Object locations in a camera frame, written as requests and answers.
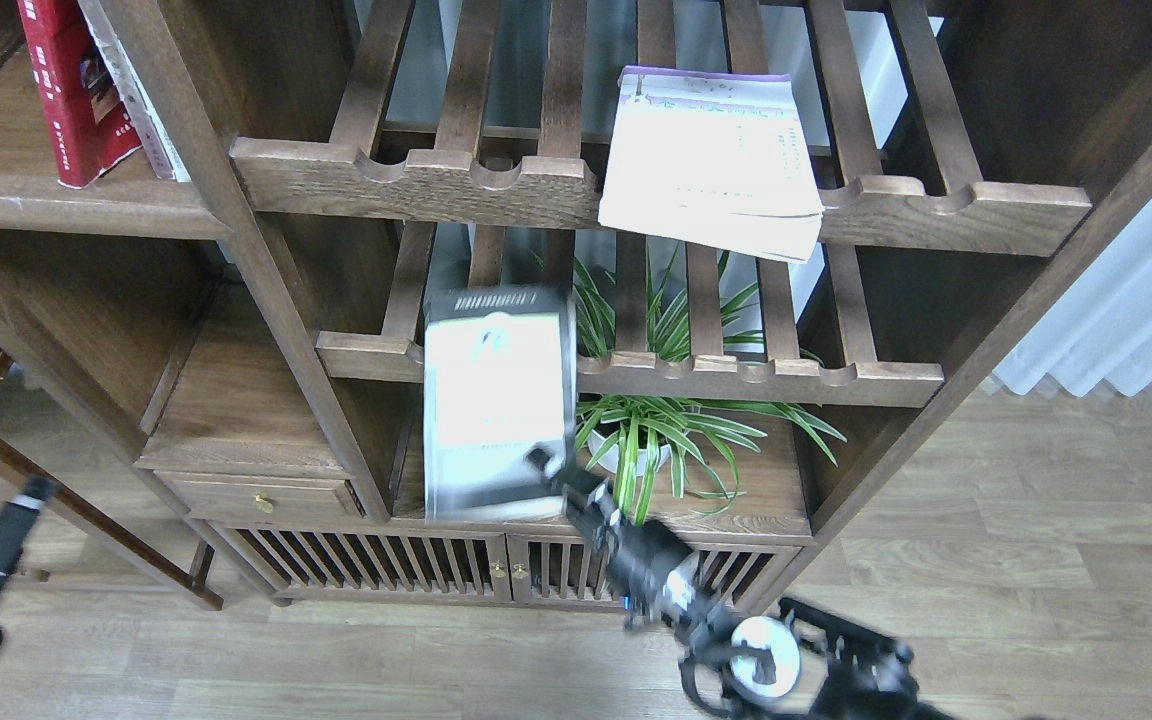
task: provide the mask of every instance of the red book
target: red book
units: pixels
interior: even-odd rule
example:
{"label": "red book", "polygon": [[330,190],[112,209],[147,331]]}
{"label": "red book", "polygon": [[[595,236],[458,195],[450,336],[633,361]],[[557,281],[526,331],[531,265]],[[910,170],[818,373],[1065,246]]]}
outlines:
{"label": "red book", "polygon": [[141,146],[78,0],[17,0],[60,184],[83,187]]}

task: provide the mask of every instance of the book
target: book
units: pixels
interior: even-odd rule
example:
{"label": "book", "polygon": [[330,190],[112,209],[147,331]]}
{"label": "book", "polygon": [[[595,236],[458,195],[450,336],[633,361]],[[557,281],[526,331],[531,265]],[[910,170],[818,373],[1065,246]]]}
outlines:
{"label": "book", "polygon": [[141,145],[145,149],[150,167],[154,168],[154,174],[159,179],[189,182],[189,172],[180,161],[180,153],[172,145],[168,132],[162,126],[162,119],[154,109],[154,101],[142,85],[136,65],[127,59],[127,51],[114,33],[114,26],[109,23],[109,17],[106,17],[105,9],[99,3],[92,3],[83,14],[88,18],[88,29],[96,40],[96,47],[105,59],[105,67],[109,68],[114,88],[118,88],[127,114],[132,119],[136,135],[141,136]]}
{"label": "book", "polygon": [[788,76],[621,74],[599,223],[805,263],[823,213]]}
{"label": "book", "polygon": [[426,518],[561,514],[550,480],[575,457],[570,301],[540,286],[434,293],[425,324]]}
{"label": "book", "polygon": [[84,187],[141,146],[78,0],[17,0],[60,184]]}

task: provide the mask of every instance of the white curtain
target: white curtain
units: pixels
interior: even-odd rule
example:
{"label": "white curtain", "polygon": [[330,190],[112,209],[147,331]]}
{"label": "white curtain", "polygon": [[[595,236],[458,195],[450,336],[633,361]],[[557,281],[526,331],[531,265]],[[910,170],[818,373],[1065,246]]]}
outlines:
{"label": "white curtain", "polygon": [[1152,382],[1152,202],[995,370],[1021,395],[1044,377],[1079,397]]}

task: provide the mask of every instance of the wooden cabinet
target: wooden cabinet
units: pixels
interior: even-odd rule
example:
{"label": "wooden cabinet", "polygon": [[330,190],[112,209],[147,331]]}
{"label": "wooden cabinet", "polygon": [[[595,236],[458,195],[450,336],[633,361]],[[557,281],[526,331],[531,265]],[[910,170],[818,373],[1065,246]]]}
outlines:
{"label": "wooden cabinet", "polygon": [[[540,229],[560,285],[575,233],[598,229],[607,138],[573,122],[598,60],[585,1],[548,0],[536,29],[536,128],[484,124],[497,0],[462,5],[431,126],[385,119],[415,0],[376,0],[357,47],[338,0],[82,1],[105,9],[192,181],[157,181],[134,156],[60,188],[26,61],[6,59],[3,349],[271,598],[617,606],[562,520],[425,521],[414,402],[435,223],[475,225],[476,285],[502,276],[507,227]],[[783,591],[1152,196],[1152,5],[764,5],[805,9],[829,131],[813,149],[823,281],[799,318],[786,267],[756,263],[767,347],[733,356],[717,258],[689,247],[691,357],[646,353],[630,288],[614,350],[579,362],[585,391],[809,402],[849,438],[832,464],[768,424],[723,514],[660,488],[703,578],[745,611]],[[675,6],[636,3],[641,63],[676,63]],[[909,90],[882,147],[848,12],[884,15]],[[946,17],[940,36],[929,13]],[[758,0],[719,3],[734,73],[767,70],[763,17]],[[644,240],[608,242],[617,273],[643,276]]]}

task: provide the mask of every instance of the book cover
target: book cover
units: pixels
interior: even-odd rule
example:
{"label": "book cover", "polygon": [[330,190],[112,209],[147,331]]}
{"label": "book cover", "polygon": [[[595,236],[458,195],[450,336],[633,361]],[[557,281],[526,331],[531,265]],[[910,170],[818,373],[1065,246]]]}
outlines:
{"label": "book cover", "polygon": [[78,0],[17,0],[60,184],[83,187],[141,146]]}
{"label": "book cover", "polygon": [[154,174],[159,179],[188,182],[189,173],[180,161],[180,153],[172,145],[162,120],[154,109],[154,103],[150,100],[142,85],[136,67],[127,59],[127,51],[115,36],[114,26],[106,17],[105,9],[100,5],[93,5],[84,15],[88,18],[88,29],[96,40],[96,47],[105,59],[105,67],[109,68],[109,76],[114,78],[114,86],[123,99],[128,115],[131,115],[136,135],[141,136],[141,145],[145,147],[150,167],[154,168]]}

